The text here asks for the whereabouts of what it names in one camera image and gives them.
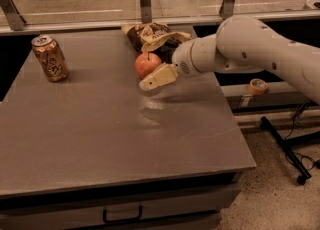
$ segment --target can lid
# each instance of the can lid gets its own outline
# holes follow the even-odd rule
[[[31,41],[34,46],[44,46],[52,42],[52,38],[49,35],[40,35]]]

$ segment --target gray tabletop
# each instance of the gray tabletop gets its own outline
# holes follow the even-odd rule
[[[0,105],[0,198],[255,167],[214,74],[143,93],[120,30],[52,37],[70,77],[27,58]]]

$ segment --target table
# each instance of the table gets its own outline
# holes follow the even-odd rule
[[[120,30],[51,36],[70,77],[31,52],[0,105],[0,228],[215,227],[256,164],[214,74],[145,93]]]

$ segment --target concrete floor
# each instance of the concrete floor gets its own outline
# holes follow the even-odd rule
[[[235,12],[301,10],[306,0],[236,0]],[[139,0],[14,0],[29,24],[140,18]],[[153,16],[190,17],[217,15],[222,0],[152,0]],[[0,25],[6,25],[0,12]],[[264,112],[286,136],[291,131],[290,110]],[[220,230],[319,230],[320,170],[304,186],[272,136],[259,128],[260,113],[236,115],[257,162],[257,169],[240,179],[242,192],[222,210]],[[292,137],[319,131],[320,110],[306,111]],[[295,151],[320,159],[320,142]]]

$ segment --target crumpled snack bag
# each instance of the crumpled snack bag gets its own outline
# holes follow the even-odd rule
[[[191,40],[191,34],[171,31],[167,25],[147,23],[135,26],[122,26],[132,46],[138,52],[151,52],[165,45],[178,47],[180,43]]]

